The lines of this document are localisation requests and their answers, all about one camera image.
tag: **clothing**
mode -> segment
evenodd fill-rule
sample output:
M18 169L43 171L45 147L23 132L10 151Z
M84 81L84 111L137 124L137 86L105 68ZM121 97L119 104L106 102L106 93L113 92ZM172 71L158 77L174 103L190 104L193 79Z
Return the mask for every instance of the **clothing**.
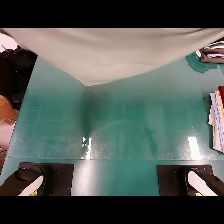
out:
M18 44L74 76L103 84L148 72L224 36L224 28L4 28Z

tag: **green table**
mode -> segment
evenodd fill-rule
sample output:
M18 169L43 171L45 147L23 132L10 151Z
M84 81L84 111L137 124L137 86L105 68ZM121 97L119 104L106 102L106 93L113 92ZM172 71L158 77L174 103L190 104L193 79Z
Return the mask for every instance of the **green table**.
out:
M211 164L224 180L206 98L224 84L223 71L197 72L183 58L85 87L38 58L0 184L21 161L74 163L72 195L159 195L157 164Z

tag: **person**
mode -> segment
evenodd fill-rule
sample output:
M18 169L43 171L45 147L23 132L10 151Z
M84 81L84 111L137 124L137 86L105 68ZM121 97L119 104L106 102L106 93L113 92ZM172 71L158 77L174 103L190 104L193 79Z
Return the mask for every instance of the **person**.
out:
M224 28L3 28L86 86L136 76L224 36Z

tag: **stack of paper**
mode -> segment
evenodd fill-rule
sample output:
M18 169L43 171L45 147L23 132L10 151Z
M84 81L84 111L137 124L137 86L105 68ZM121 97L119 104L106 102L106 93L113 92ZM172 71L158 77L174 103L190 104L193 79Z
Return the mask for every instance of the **stack of paper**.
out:
M224 86L210 93L212 105L208 123L213 126L213 148L224 153Z

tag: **green surface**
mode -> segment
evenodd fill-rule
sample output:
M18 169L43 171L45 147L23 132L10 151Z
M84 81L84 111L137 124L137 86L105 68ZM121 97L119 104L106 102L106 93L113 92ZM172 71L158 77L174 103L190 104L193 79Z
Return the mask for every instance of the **green surface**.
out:
M75 163L73 195L158 195L156 164L210 163L207 96L224 85L217 65L203 74L185 58L152 72L85 87L38 58L0 183L19 161ZM83 137L92 138L90 161ZM197 139L199 153L189 146Z

